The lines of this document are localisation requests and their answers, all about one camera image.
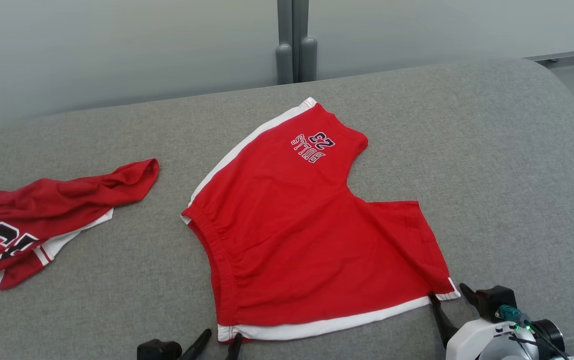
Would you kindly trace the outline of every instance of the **gray couch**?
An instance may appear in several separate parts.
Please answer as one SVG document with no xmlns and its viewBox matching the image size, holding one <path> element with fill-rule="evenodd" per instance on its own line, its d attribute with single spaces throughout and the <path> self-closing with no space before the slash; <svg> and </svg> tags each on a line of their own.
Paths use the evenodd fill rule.
<svg viewBox="0 0 574 360">
<path fill-rule="evenodd" d="M 504 285 L 574 355 L 574 98 L 520 59 L 446 64 L 40 118 L 0 130 L 0 189 L 157 158 L 140 203 L 83 232 L 53 264 L 0 291 L 0 359 L 134 359 L 151 338 L 188 346 L 216 327 L 207 256 L 180 213 L 258 125 L 312 96 L 369 137 L 349 187 L 417 199 L 451 276 Z M 465 300 L 443 306 L 457 326 Z M 203 359 L 224 359 L 212 339 Z M 319 337 L 251 342 L 246 360 L 440 359 L 429 307 Z"/>
</svg>

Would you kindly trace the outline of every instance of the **red jersey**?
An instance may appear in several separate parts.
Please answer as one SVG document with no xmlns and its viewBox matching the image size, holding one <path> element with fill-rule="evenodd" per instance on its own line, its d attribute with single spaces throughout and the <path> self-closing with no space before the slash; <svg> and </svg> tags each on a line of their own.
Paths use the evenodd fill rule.
<svg viewBox="0 0 574 360">
<path fill-rule="evenodd" d="M 0 190 L 0 290 L 39 272 L 81 231 L 111 219 L 113 207 L 142 200 L 158 169 L 150 159 L 106 175 Z"/>
<path fill-rule="evenodd" d="M 261 125 L 200 183 L 183 219 L 211 264 L 218 340 L 312 337 L 460 296 L 415 201 L 346 180 L 367 137 L 312 98 Z"/>
</svg>

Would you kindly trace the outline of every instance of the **red shorts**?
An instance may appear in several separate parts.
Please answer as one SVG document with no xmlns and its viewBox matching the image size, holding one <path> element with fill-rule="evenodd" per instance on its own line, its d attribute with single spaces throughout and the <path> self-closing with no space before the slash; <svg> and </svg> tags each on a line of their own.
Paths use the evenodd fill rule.
<svg viewBox="0 0 574 360">
<path fill-rule="evenodd" d="M 218 341 L 289 340 L 460 296 L 415 201 L 365 202 L 346 180 L 367 137 L 305 100 L 200 183 L 183 219 L 211 264 Z"/>
</svg>

